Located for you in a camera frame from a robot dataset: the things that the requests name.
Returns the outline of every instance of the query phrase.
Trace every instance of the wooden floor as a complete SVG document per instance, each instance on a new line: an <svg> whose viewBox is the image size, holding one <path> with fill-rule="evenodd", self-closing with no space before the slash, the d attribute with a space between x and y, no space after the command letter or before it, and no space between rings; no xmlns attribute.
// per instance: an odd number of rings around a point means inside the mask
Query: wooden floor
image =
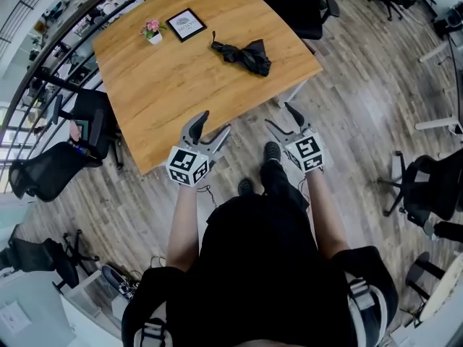
<svg viewBox="0 0 463 347"><path fill-rule="evenodd" d="M311 43L324 72L312 78L294 102L310 112L326 144L325 176L350 244L376 245L399 290L400 307L416 309L418 297L404 286L409 266L428 250L434 263L447 268L457 245L431 242L400 213L384 218L381 211L392 195L375 180L391 173L394 150L402 150L410 162L418 155L437 158L459 148L459 140L447 129L414 128L415 122L450 116L455 93L443 89L455 85L451 61L438 65L448 54L444 52L425 64L418 62L440 43L422 3L406 12L404 20L389 22L378 2L336 1L341 17L327 21L323 39ZM257 183L263 146L272 140L265 118L287 129L296 127L275 99L233 120L222 157L205 181L218 204L236 194L243 176ZM178 186L162 167L140 175L127 149L124 159L122 172L111 158L102 168L79 172L58 199L35 206L20 235L34 241L60 239L61 233L81 228L88 248L102 263L144 271L153 255L165 253ZM302 174L286 159L284 165L297 184ZM200 194L201 231L212 210L210 195ZM424 281L431 291L432 279ZM408 316L398 311L391 328L405 320Z"/></svg>

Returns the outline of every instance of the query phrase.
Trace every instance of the picture frame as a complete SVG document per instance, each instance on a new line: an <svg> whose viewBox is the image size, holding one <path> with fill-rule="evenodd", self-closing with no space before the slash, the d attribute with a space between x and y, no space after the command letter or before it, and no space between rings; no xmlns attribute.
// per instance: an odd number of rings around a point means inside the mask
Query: picture frame
<svg viewBox="0 0 463 347"><path fill-rule="evenodd" d="M181 42L188 40L208 27L190 8L186 8L168 19L167 25L174 31Z"/></svg>

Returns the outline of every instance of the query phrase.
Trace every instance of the black shoe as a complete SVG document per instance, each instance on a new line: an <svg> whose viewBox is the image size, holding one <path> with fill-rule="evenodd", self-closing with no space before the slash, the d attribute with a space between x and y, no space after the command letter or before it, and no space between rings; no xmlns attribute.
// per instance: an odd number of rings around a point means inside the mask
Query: black shoe
<svg viewBox="0 0 463 347"><path fill-rule="evenodd" d="M254 192L254 184L249 177L244 178L238 184L238 195L252 194Z"/></svg>
<svg viewBox="0 0 463 347"><path fill-rule="evenodd" d="M268 162L270 159L281 161L280 147L275 142L268 142L263 148L263 162Z"/></svg>

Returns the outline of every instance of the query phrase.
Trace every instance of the folded umbrella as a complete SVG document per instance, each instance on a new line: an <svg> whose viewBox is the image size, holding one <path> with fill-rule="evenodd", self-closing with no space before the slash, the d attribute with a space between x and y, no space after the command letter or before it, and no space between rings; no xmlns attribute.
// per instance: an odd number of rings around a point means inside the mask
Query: folded umbrella
<svg viewBox="0 0 463 347"><path fill-rule="evenodd" d="M238 63L248 71L268 76L270 72L271 61L266 56L266 48L263 40L256 40L245 48L239 50L236 46L219 43L216 41L216 31L212 32L213 42L211 48L218 51L224 56L224 61L229 63Z"/></svg>

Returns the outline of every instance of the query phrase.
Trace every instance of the table top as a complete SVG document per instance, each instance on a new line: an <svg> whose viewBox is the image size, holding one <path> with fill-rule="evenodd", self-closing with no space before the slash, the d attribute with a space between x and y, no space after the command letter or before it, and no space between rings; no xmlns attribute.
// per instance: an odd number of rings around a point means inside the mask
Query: table top
<svg viewBox="0 0 463 347"><path fill-rule="evenodd" d="M150 44L140 28L190 8L207 29L181 43L170 29ZM270 74L250 74L211 49L216 40L242 48L263 39ZM140 169L162 163L189 119L209 110L203 134L322 68L289 26L262 0L147 0L104 30L93 47L124 139Z"/></svg>
<svg viewBox="0 0 463 347"><path fill-rule="evenodd" d="M426 305L423 307L420 313L420 321L424 321L432 317L450 298L460 275L463 272L463 253L460 253L458 257L450 264L448 270L443 275L441 281L437 285L433 294L426 301Z"/></svg>

